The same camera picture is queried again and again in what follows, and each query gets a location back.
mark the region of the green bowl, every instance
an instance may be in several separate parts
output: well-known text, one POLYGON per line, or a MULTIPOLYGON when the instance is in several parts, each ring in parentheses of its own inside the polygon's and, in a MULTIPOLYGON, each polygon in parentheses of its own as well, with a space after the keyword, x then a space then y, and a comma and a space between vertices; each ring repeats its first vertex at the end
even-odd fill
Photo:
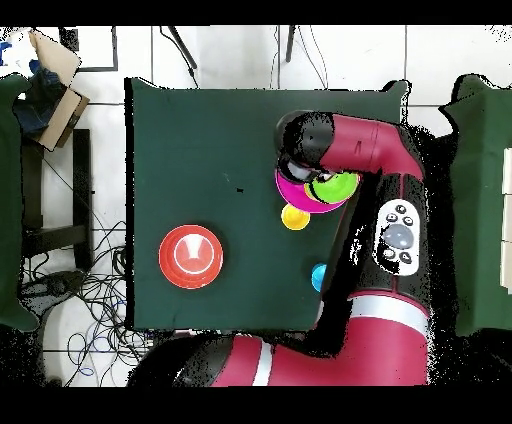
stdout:
POLYGON ((336 174, 327 181, 314 180, 310 192, 324 203, 339 203, 350 198, 359 184, 359 174, 344 172, 336 174))

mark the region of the white floor tile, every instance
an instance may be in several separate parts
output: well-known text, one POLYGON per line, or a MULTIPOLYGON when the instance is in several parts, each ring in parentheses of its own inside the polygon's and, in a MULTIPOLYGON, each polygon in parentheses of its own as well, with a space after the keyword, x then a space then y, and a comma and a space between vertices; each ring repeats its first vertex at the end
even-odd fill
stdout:
MULTIPOLYGON (((71 359, 79 364, 83 356, 78 355, 71 353, 71 359)), ((121 360, 115 353, 92 353, 83 360, 80 373, 71 359, 66 352, 44 352, 46 375, 61 378, 63 384, 74 375, 70 387, 125 387, 129 372, 137 364, 132 358, 121 360)))
MULTIPOLYGON (((198 27, 200 87, 269 88, 277 49, 274 29, 271 25, 198 27)), ((274 72, 277 74, 277 61, 274 72)))
MULTIPOLYGON (((306 50, 329 88, 380 90, 404 77, 405 26, 308 25, 296 30, 292 59, 286 63, 288 26, 281 26, 281 89, 322 88, 306 50)), ((201 88, 269 88, 277 52, 275 26, 210 26, 198 29, 201 88)), ((272 87, 277 88, 277 59, 272 87)))
POLYGON ((453 129, 448 119, 435 107, 409 107, 407 122, 410 125, 421 125, 435 137, 451 134, 453 129))
MULTIPOLYGON (((123 106, 91 105, 77 128, 91 134, 93 228, 110 229, 126 219, 126 133, 123 106)), ((45 151, 42 178, 42 213, 46 228, 73 223, 73 138, 63 148, 45 151)))
POLYGON ((322 88, 306 50, 320 75, 324 58, 329 88, 348 90, 381 90, 392 80, 404 78, 405 27, 403 25, 313 25, 314 39, 309 25, 295 32, 292 59, 284 61, 288 30, 281 31, 281 88, 322 88))
POLYGON ((116 27, 116 33, 118 71, 79 72, 71 83, 92 103, 124 103, 125 77, 151 80, 151 27, 116 27))
POLYGON ((123 106, 88 106, 77 128, 89 128, 92 146, 93 228, 126 220, 126 127, 123 106))
MULTIPOLYGON (((100 245, 100 242, 104 239, 104 234, 101 231, 95 231, 94 234, 94 245, 100 245)), ((124 245, 124 231, 116 231, 109 235, 108 240, 112 247, 124 245)), ((95 263, 92 274, 99 279, 105 278, 107 275, 115 274, 115 270, 112 268, 112 256, 110 254, 102 255, 102 252, 109 248, 106 241, 100 245, 100 248, 95 251, 95 258, 101 255, 101 259, 95 263)), ((74 264, 74 256, 71 250, 54 250, 49 253, 50 260, 43 264, 38 272, 42 274, 50 274, 58 271, 73 271, 76 269, 74 264)), ((32 258, 32 269, 45 259, 45 255, 38 255, 32 258)), ((28 269, 28 261, 25 262, 25 268, 28 269)), ((93 299, 94 297, 101 298, 105 297, 106 286, 103 286, 101 290, 94 288, 93 285, 88 285, 91 291, 88 293, 87 298, 93 299)), ((126 283, 119 281, 115 283, 115 289, 122 296, 126 296, 126 283)), ((108 300, 112 306, 117 308, 118 314, 121 318, 126 315, 126 306, 123 304, 116 305, 118 299, 113 295, 109 294, 111 300, 108 300)), ((103 309, 101 305, 89 305, 92 308, 92 312, 96 317, 101 317, 103 309)), ((87 340, 90 340, 93 332, 95 331, 94 317, 91 310, 87 308, 86 304, 76 298, 70 298, 67 301, 61 303, 52 309, 45 327, 45 336, 43 340, 43 347, 45 350, 66 350, 69 338, 74 333, 88 334, 87 340)), ((96 334, 101 332, 104 327, 96 330, 96 334)), ((80 342, 79 338, 74 338, 73 343, 80 342)), ((72 348, 81 349, 81 347, 74 346, 72 348)))
POLYGON ((45 150, 41 182, 41 210, 45 228, 73 224, 73 139, 53 152, 45 150))
MULTIPOLYGON (((198 65, 195 78, 199 86, 202 87, 200 75, 204 72, 204 63, 197 45, 198 27, 177 27, 176 30, 198 65)), ((166 26, 162 27, 162 31, 172 38, 166 26)), ((160 27, 153 27, 153 83, 166 88, 196 87, 179 50, 172 41, 161 35, 160 27)))
MULTIPOLYGON (((78 51, 81 68, 112 67, 112 27, 111 26, 77 26, 64 27, 76 28, 78 31, 78 51)), ((39 31, 60 42, 58 27, 37 27, 39 31)))
POLYGON ((484 25, 410 25, 407 79, 410 104, 445 105, 460 75, 485 75, 493 84, 512 83, 512 41, 484 25))

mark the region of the control panel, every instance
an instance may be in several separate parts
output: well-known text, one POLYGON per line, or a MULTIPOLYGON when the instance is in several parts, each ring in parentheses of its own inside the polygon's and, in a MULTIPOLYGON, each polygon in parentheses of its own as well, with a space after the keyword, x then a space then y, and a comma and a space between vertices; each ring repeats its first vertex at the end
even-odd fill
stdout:
POLYGON ((379 210, 372 256, 385 271, 412 275, 419 268, 420 217, 406 200, 394 199, 379 210))

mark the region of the cardboard box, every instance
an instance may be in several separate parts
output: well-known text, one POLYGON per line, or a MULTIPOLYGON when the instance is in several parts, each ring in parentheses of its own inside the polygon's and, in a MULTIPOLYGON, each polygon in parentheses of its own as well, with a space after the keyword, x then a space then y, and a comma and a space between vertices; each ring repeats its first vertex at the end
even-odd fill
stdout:
POLYGON ((55 72, 60 82, 68 87, 50 119, 48 128, 40 136, 33 138, 48 150, 53 150, 55 146, 64 146, 89 103, 87 97, 69 88, 81 60, 71 50, 37 30, 30 32, 30 41, 41 65, 55 72))

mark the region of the magenta bowl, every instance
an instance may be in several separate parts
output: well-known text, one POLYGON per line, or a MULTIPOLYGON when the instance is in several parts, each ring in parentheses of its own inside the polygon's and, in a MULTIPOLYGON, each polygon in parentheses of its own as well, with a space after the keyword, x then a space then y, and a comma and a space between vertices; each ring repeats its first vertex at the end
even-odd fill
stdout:
POLYGON ((293 184, 284 179, 276 170, 276 185, 283 199, 292 206, 309 213, 326 213, 339 208, 346 200, 338 203, 320 203, 310 199, 304 191, 304 184, 293 184))

